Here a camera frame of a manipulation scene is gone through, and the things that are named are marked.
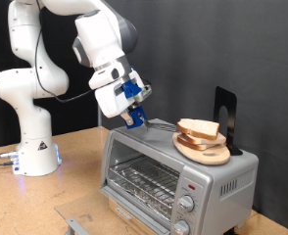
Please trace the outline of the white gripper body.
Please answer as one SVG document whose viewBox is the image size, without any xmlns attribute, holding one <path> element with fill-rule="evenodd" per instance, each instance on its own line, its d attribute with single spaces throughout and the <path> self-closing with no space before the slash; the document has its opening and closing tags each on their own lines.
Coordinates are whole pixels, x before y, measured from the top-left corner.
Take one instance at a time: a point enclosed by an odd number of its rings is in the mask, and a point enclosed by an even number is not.
<svg viewBox="0 0 288 235">
<path fill-rule="evenodd" d="M 125 97 L 122 90 L 124 80 L 119 78 L 113 83 L 107 84 L 95 91 L 95 97 L 102 113 L 107 118 L 119 116 L 133 103 L 140 103 L 143 101 L 141 93 L 129 98 Z"/>
</svg>

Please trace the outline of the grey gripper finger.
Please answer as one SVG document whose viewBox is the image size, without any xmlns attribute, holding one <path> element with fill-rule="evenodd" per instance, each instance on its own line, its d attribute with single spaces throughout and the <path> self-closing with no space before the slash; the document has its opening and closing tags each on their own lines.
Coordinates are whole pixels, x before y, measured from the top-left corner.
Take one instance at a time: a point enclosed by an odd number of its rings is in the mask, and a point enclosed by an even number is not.
<svg viewBox="0 0 288 235">
<path fill-rule="evenodd" d="M 133 125 L 134 120 L 133 117 L 128 113 L 128 111 L 123 111 L 120 116 L 124 119 L 127 125 Z"/>
</svg>

